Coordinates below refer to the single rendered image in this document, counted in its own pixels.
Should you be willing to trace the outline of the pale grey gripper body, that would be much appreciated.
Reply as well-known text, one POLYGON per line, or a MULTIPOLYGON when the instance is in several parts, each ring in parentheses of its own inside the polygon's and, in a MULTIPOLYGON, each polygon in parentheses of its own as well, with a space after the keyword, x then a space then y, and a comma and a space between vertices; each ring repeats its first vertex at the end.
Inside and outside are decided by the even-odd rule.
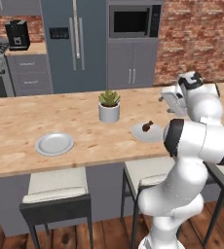
POLYGON ((161 95, 168 104, 169 109, 174 112, 176 116, 187 115, 185 98, 180 86, 164 87, 162 88, 161 95))

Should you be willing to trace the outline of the grey drawer cabinet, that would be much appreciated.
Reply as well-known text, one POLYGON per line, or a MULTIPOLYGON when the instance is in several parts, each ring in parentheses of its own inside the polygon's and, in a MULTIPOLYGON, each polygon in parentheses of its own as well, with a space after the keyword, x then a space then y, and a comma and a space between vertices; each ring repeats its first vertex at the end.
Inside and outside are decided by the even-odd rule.
POLYGON ((8 55, 16 96, 52 93, 48 61, 44 54, 8 55))

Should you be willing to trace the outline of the grey wall cupboard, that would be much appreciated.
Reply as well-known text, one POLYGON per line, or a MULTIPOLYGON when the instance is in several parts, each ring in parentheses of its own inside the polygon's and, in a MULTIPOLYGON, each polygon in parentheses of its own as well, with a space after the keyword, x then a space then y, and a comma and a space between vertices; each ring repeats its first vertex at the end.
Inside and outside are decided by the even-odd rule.
POLYGON ((39 0, 0 0, 2 16, 40 16, 39 0))

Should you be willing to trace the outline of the grey counter island base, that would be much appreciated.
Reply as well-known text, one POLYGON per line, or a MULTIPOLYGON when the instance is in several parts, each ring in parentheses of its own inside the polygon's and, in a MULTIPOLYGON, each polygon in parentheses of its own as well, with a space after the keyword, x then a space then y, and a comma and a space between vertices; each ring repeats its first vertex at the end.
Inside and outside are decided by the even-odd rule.
MULTIPOLYGON (((120 217, 123 167, 121 162, 86 169, 94 222, 120 217)), ((6 236, 29 233, 19 212, 29 180, 29 174, 0 178, 0 225, 6 236)))

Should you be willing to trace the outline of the grey fridge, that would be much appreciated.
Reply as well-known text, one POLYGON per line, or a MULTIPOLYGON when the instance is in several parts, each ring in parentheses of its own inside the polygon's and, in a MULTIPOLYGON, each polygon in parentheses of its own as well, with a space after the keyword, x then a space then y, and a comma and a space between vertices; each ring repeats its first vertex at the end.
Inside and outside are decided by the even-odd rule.
POLYGON ((55 93, 106 89, 106 0, 41 0, 55 93))

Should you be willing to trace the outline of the green plant in white pot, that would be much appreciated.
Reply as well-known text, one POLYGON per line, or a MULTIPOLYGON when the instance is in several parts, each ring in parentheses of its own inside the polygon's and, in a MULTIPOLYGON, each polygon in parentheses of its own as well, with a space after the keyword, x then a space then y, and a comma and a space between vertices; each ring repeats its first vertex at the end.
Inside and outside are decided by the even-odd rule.
POLYGON ((113 90, 106 90, 98 97, 99 119, 104 123, 115 123, 120 119, 121 96, 113 90))

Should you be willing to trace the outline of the brown chicken drumstick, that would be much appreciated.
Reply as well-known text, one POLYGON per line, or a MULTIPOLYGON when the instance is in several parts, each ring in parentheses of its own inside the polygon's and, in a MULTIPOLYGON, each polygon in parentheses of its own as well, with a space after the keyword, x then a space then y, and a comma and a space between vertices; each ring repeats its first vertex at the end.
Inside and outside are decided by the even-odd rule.
POLYGON ((144 124, 142 126, 142 131, 147 132, 150 129, 150 126, 153 125, 154 123, 152 121, 149 121, 147 124, 144 124))

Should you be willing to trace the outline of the grey cupboard with two doors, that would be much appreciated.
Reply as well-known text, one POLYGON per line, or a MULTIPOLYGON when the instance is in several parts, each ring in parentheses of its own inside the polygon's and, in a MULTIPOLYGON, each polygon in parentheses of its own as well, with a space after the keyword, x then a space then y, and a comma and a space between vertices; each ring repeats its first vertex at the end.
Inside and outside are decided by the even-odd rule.
POLYGON ((158 41, 109 42, 107 76, 110 89, 150 88, 154 85, 158 41))

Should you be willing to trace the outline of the black coffee machine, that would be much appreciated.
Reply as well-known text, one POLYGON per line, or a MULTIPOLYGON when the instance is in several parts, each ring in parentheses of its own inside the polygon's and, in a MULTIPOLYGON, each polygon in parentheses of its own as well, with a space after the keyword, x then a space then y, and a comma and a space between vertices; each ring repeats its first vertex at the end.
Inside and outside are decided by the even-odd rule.
POLYGON ((10 51, 27 51, 30 46, 27 22, 14 19, 5 23, 10 51))

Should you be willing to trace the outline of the grey round plate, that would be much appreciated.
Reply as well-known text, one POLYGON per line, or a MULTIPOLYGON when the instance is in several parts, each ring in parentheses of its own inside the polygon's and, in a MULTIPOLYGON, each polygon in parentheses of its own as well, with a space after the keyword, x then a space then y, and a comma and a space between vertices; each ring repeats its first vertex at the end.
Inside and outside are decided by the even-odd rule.
POLYGON ((35 150, 46 157, 56 157, 70 151, 74 138, 64 132, 52 132, 41 136, 35 143, 35 150))
POLYGON ((140 141, 155 143, 163 140, 164 129, 157 124, 152 124, 147 132, 142 131, 142 126, 147 124, 138 123, 134 124, 131 128, 131 135, 140 141))

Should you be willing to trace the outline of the grey microwave oven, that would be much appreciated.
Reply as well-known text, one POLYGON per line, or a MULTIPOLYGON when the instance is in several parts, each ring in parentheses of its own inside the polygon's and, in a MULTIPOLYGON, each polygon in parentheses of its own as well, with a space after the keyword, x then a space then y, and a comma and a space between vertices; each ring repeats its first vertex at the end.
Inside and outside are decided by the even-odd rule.
POLYGON ((110 38, 157 38, 161 5, 110 5, 110 38))

